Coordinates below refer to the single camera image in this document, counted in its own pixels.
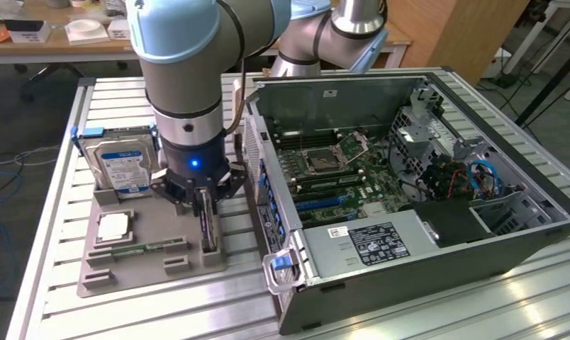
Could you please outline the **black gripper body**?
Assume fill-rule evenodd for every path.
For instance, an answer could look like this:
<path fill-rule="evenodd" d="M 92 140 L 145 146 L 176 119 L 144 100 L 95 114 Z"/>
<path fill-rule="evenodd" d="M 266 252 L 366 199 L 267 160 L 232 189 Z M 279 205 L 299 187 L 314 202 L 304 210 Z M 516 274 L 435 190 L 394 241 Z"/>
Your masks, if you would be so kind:
<path fill-rule="evenodd" d="M 167 162 L 165 179 L 185 191 L 185 203 L 192 202 L 196 188 L 207 188 L 212 196 L 215 185 L 228 172 L 224 137 L 215 136 L 199 145 L 179 145 L 164 137 L 160 142 Z"/>

